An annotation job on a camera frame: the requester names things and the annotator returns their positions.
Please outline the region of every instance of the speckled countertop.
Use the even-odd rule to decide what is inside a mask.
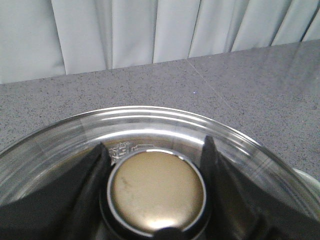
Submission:
[[[48,124],[125,105],[215,119],[320,180],[320,40],[0,85],[0,150]]]

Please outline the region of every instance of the round gold cap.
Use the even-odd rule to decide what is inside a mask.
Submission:
[[[201,215],[206,198],[197,168],[159,149],[139,152],[119,163],[108,188],[116,219],[146,234],[166,227],[187,229]]]

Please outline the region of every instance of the white curtain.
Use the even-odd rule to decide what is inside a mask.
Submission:
[[[0,83],[320,39],[319,0],[0,0]]]

